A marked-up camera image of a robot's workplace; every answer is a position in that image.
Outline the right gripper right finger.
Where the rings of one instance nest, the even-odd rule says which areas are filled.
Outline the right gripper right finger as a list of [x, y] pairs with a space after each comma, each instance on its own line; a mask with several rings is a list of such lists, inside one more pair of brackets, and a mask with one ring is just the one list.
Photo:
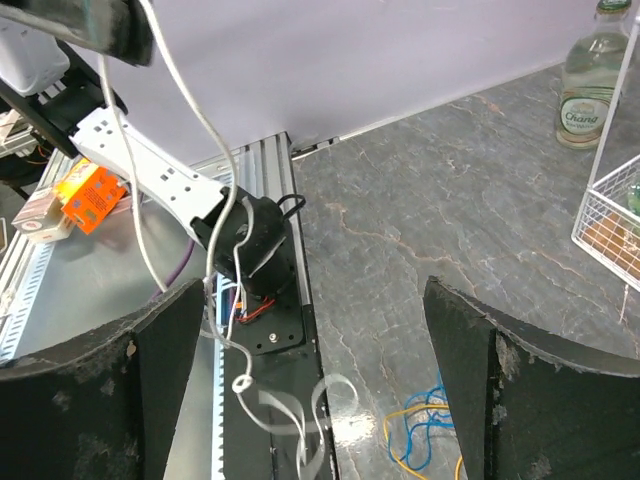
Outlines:
[[468, 478], [638, 478], [638, 360], [552, 334], [436, 277], [423, 304]]

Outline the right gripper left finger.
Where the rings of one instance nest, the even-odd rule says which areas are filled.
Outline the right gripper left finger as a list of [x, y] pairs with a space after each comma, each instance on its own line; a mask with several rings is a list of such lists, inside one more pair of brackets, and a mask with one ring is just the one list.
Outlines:
[[4, 479], [161, 479], [203, 317], [194, 279], [1, 366]]

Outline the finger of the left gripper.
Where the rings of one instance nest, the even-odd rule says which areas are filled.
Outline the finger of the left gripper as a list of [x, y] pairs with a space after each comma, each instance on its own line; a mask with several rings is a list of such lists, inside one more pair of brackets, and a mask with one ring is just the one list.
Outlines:
[[139, 1], [3, 1], [1, 17], [130, 65], [152, 61], [153, 34]]

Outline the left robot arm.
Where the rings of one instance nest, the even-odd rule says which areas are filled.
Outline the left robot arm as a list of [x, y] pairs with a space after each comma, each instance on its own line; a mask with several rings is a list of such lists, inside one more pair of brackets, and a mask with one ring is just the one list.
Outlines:
[[289, 216], [236, 182], [202, 176], [140, 134], [101, 63], [146, 66], [159, 52], [197, 117], [203, 110], [180, 74], [148, 1], [5, 1], [1, 5], [1, 96], [54, 147], [127, 180], [168, 211], [207, 252], [209, 274], [273, 298], [296, 277]]

